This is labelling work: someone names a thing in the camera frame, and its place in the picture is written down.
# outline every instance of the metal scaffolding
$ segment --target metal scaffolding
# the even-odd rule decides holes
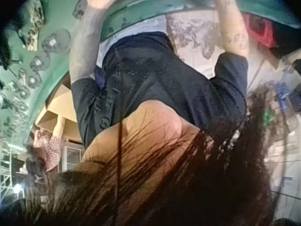
[[[5,141],[0,139],[0,206],[6,195],[13,191],[11,174],[11,148],[5,149]]]

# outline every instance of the woman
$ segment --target woman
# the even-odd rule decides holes
[[[28,147],[25,165],[28,173],[39,181],[44,174],[58,165],[61,160],[61,141],[65,118],[58,116],[52,137],[41,136],[36,130],[33,147]]]
[[[278,194],[271,195],[264,164],[268,90],[250,96],[256,104],[246,116],[248,36],[235,1],[216,1],[227,53],[215,79],[182,64],[164,30],[149,29],[101,46],[110,48],[101,52],[107,84],[100,90],[91,75],[112,3],[88,1],[71,50],[71,90],[87,148],[83,161],[58,175],[45,208],[22,201],[1,220],[35,226],[271,225]]]

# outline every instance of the black shirt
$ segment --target black shirt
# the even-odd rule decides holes
[[[215,77],[208,80],[174,54],[164,33],[141,33],[114,44],[104,58],[103,69],[103,89],[88,78],[71,86],[85,148],[97,134],[119,123],[146,100],[163,102],[204,130],[212,119],[236,121],[246,112],[248,62],[236,54],[221,54]]]

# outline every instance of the black hair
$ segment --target black hair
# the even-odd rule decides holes
[[[34,179],[36,176],[40,178],[45,176],[46,163],[45,160],[38,155],[38,152],[42,151],[43,150],[41,148],[34,148],[31,145],[27,146],[28,157],[25,160],[25,165],[28,175]]]
[[[133,200],[140,199],[140,191],[183,144],[181,140],[138,159],[123,173],[120,158],[131,151],[131,142],[121,144],[122,156],[113,156],[94,174],[59,174],[49,186],[45,208],[38,203],[24,204],[19,211],[2,214],[1,221],[5,225],[35,226],[271,225],[279,193],[272,195],[264,163],[269,144],[266,139],[272,137],[265,135],[268,128],[263,123],[267,92],[266,88],[258,89],[249,97],[256,104],[249,108],[243,123],[224,121],[221,125],[219,121],[211,127],[219,136],[210,150],[207,135],[200,132],[137,208],[131,209]]]

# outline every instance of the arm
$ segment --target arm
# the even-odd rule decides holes
[[[216,0],[223,45],[226,52],[243,57],[249,54],[249,36],[235,0]]]
[[[55,128],[53,129],[52,136],[62,138],[66,119],[62,116],[57,116]]]
[[[114,0],[88,0],[88,7],[70,52],[71,84],[80,79],[90,78],[93,73],[105,12],[113,2]]]

